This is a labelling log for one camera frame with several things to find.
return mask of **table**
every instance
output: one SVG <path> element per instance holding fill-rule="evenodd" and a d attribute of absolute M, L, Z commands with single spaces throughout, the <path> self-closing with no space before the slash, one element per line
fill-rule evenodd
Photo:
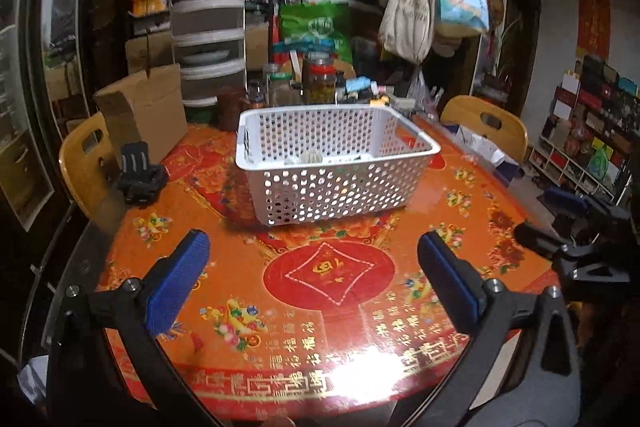
<path fill-rule="evenodd" d="M 270 229 L 255 219 L 235 135 L 190 126 L 163 162 L 170 182 L 158 202 L 107 212 L 76 250 L 110 238 L 95 259 L 108 253 L 98 288 L 112 289 L 142 277 L 188 230 L 209 235 L 209 263 L 158 338 L 220 417 L 331 415 L 410 395 L 441 380 L 467 341 L 420 271 L 422 233 L 437 230 L 512 290 L 556 283 L 547 261 L 514 242 L 527 214 L 502 184 L 444 129 L 420 125 L 442 151 L 407 207 Z M 75 270 L 88 258 L 75 256 Z M 109 339 L 133 396 L 148 400 L 114 331 Z"/>

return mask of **basket rim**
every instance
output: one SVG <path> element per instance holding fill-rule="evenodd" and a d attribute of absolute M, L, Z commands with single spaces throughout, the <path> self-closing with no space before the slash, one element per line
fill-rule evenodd
<path fill-rule="evenodd" d="M 251 109 L 248 111 L 244 111 L 240 114 L 240 120 L 238 123 L 238 137 L 236 139 L 236 165 L 241 168 L 243 171 L 247 172 L 264 172 L 264 171 L 273 171 L 273 170 L 303 170 L 303 169 L 322 169 L 322 168 L 333 168 L 343 165 L 369 165 L 374 162 L 385 162 L 390 160 L 399 160 L 406 158 L 419 158 L 422 156 L 433 156 L 438 154 L 442 147 L 436 140 L 433 139 L 428 133 L 420 129 L 415 123 L 410 121 L 409 119 L 402 116 L 398 111 L 391 107 L 385 106 L 371 106 L 368 104 L 350 104 L 348 107 L 342 107 L 344 109 L 352 109 L 352 108 L 366 108 L 373 111 L 386 111 L 391 113 L 393 117 L 398 118 L 401 123 L 408 127 L 411 131 L 414 131 L 417 137 L 425 140 L 429 145 L 431 145 L 431 149 L 428 151 L 417 151 L 417 152 L 406 152 L 403 154 L 394 154 L 392 156 L 381 156 L 380 158 L 374 158 L 369 160 L 354 160 L 349 162 L 348 164 L 326 164 L 326 163 L 300 163 L 295 165 L 286 165 L 277 168 L 265 168 L 256 164 L 250 164 L 244 158 L 244 130 L 246 128 L 246 120 L 249 116 L 254 114 L 273 114 L 278 112 L 288 112 L 292 110 L 297 111 L 306 111 L 306 110 L 329 110 L 341 108 L 340 106 L 328 104 L 328 105 L 292 105 L 287 107 L 268 107 L 264 109 Z"/>

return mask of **perforated basket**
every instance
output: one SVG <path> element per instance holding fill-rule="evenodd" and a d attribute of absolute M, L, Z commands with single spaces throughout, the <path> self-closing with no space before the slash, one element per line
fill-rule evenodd
<path fill-rule="evenodd" d="M 322 163 L 286 165 L 321 153 Z M 307 105 L 245 111 L 236 164 L 268 226 L 404 206 L 439 144 L 388 107 Z"/>

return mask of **blue gripper pad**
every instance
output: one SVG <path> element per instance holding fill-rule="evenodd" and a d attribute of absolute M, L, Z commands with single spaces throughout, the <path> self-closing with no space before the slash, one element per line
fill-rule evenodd
<path fill-rule="evenodd" d="M 576 217 L 586 216 L 589 212 L 589 203 L 583 198 L 562 190 L 562 188 L 551 187 L 545 190 L 545 200 L 562 210 L 574 214 Z"/>
<path fill-rule="evenodd" d="M 154 264 L 144 279 L 146 329 L 151 336 L 169 331 L 209 260 L 209 236 L 191 230 L 169 257 Z"/>
<path fill-rule="evenodd" d="M 486 307 L 478 272 L 458 259 L 436 232 L 418 241 L 418 263 L 456 330 L 473 334 Z"/>

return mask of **wooden chair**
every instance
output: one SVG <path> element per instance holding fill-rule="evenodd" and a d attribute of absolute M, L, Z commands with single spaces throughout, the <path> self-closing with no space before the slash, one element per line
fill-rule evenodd
<path fill-rule="evenodd" d="M 445 106 L 440 122 L 463 125 L 494 142 L 516 162 L 524 161 L 527 128 L 520 118 L 492 103 L 475 96 L 455 96 Z"/>
<path fill-rule="evenodd" d="M 84 215 L 105 198 L 120 170 L 101 112 L 76 127 L 62 142 L 60 170 L 69 192 Z"/>

